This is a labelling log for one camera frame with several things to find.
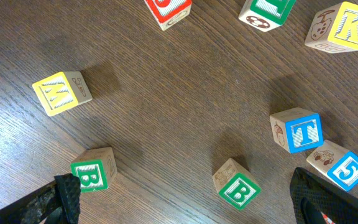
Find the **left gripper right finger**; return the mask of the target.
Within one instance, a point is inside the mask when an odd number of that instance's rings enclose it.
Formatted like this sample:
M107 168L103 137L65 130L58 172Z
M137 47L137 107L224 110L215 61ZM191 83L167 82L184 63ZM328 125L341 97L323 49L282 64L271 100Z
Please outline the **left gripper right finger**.
M290 196L297 223L358 223L358 198L297 167L290 182Z

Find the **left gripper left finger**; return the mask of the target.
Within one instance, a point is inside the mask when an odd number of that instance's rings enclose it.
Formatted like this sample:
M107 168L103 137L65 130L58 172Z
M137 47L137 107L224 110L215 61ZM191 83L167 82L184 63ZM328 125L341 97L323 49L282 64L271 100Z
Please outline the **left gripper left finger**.
M80 179L57 175L54 181L0 209L0 223L71 223L80 215Z

